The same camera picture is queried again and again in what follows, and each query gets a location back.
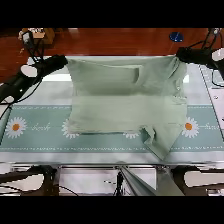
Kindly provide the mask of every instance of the daisy print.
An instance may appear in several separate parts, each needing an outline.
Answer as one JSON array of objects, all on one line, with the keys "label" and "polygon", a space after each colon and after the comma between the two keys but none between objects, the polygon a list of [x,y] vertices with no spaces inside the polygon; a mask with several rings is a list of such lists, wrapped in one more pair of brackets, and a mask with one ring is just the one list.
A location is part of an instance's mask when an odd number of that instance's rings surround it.
[{"label": "daisy print", "polygon": [[8,138],[17,138],[26,130],[26,121],[22,117],[11,119],[6,126],[6,135]]},{"label": "daisy print", "polygon": [[63,135],[65,135],[66,138],[70,138],[70,139],[76,138],[76,137],[79,136],[78,133],[75,133],[75,134],[69,133],[69,130],[68,130],[68,119],[66,119],[65,122],[63,122],[62,132],[64,132]]},{"label": "daisy print", "polygon": [[198,129],[199,127],[197,121],[195,121],[194,118],[188,117],[182,135],[185,137],[194,138],[199,133]]},{"label": "daisy print", "polygon": [[133,139],[133,138],[136,138],[139,136],[140,133],[133,133],[133,132],[124,132],[123,135],[126,137],[126,138],[129,138],[129,139]]}]

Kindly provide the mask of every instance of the blue object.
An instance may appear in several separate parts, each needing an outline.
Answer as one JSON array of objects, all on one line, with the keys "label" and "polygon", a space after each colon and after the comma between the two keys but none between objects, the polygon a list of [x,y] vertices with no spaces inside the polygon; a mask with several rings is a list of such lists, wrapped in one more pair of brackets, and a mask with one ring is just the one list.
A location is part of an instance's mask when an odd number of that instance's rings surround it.
[{"label": "blue object", "polygon": [[170,40],[174,42],[182,42],[184,39],[183,35],[180,32],[172,32],[170,34]]}]

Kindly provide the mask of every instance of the reddish brown floor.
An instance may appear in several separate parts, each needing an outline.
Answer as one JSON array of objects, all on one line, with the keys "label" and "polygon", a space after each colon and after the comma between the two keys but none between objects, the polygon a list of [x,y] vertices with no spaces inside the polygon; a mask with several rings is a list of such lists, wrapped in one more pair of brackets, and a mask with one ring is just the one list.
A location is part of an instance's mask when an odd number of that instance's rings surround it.
[{"label": "reddish brown floor", "polygon": [[[18,40],[19,30],[0,31],[0,82],[16,74],[19,66],[27,62],[28,53],[20,52],[23,46]],[[175,31],[184,35],[183,42],[169,39]],[[207,28],[64,28],[56,34],[45,55],[170,55],[180,46],[204,40],[206,34]],[[214,47],[220,47],[219,38]]]}]

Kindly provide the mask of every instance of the yellow flower center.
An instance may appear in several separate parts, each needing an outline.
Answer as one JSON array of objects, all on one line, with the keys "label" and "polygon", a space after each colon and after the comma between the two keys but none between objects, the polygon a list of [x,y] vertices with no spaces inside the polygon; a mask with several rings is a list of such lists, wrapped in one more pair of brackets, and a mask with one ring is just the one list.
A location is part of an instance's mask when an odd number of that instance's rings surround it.
[{"label": "yellow flower center", "polygon": [[13,130],[13,131],[18,131],[19,128],[20,128],[19,124],[14,124],[14,125],[12,126],[12,130]]},{"label": "yellow flower center", "polygon": [[185,124],[185,128],[186,128],[187,130],[191,130],[191,129],[192,129],[192,124],[190,124],[190,123],[186,123],[186,124]]}]

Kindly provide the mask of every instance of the folded green shirt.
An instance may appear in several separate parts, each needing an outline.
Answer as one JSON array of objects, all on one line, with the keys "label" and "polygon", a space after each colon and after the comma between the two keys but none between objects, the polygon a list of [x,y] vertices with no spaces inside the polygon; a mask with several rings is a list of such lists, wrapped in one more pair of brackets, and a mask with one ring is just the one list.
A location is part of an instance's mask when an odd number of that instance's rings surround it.
[{"label": "folded green shirt", "polygon": [[145,129],[149,134],[145,144],[164,159],[186,121],[186,64],[175,56],[68,62],[74,85],[69,130]]}]

